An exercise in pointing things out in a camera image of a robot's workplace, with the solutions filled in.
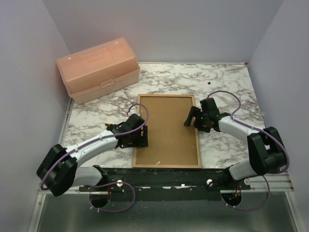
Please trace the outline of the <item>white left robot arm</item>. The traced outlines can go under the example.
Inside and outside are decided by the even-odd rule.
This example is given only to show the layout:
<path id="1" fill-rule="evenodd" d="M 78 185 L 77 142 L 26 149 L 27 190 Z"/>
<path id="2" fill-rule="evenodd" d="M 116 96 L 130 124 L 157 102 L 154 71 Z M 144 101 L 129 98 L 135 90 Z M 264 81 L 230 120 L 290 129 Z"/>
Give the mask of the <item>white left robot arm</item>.
<path id="1" fill-rule="evenodd" d="M 84 142 L 68 147 L 52 146 L 36 171 L 40 189 L 60 196 L 73 186 L 77 169 L 95 156 L 118 147 L 147 147 L 147 120 L 132 114 L 126 121 L 110 124 Z"/>

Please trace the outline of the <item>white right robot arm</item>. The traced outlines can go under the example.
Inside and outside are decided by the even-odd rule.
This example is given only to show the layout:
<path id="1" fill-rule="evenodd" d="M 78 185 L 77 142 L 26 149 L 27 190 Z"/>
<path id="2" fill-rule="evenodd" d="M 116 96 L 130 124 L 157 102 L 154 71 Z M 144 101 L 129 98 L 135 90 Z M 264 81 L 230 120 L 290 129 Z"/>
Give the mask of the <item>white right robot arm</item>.
<path id="1" fill-rule="evenodd" d="M 200 105 L 200 108 L 191 107 L 185 126 L 193 124 L 198 131 L 226 133 L 248 146 L 249 158 L 226 168 L 222 177 L 225 188 L 234 189 L 241 179 L 276 173 L 281 167 L 288 167 L 289 159 L 277 129 L 250 126 L 229 113 L 220 113 L 213 98 L 201 100 Z"/>

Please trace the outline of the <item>pink plastic storage box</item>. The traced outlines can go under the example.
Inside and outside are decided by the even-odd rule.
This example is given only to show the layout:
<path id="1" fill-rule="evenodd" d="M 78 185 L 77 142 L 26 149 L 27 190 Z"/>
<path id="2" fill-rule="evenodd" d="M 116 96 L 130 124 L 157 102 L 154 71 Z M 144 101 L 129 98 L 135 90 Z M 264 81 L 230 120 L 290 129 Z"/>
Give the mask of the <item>pink plastic storage box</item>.
<path id="1" fill-rule="evenodd" d="M 76 104 L 98 99 L 139 81 L 137 56 L 119 38 L 56 61 L 68 95 Z"/>

